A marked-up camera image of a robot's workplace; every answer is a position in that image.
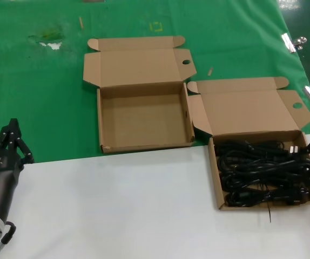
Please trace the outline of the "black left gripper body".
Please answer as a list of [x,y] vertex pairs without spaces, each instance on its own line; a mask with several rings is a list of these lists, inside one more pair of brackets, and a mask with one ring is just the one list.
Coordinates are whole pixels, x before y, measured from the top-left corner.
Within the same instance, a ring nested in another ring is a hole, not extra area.
[[0,150],[0,217],[8,217],[15,189],[18,185],[21,157],[7,149]]

